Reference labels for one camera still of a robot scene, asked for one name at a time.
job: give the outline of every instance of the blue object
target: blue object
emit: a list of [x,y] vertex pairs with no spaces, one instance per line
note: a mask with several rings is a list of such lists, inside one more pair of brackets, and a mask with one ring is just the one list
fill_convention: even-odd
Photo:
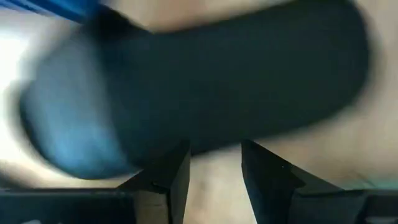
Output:
[[98,0],[0,0],[0,7],[47,15],[55,14],[81,22],[95,11],[98,2]]

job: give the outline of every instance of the foam pad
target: foam pad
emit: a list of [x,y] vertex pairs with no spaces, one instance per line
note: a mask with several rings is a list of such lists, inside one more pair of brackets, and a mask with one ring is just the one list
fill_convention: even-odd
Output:
[[168,34],[103,9],[39,63],[21,114],[55,166],[112,177],[181,139],[196,155],[327,118],[355,99],[368,67],[351,1],[295,1]]

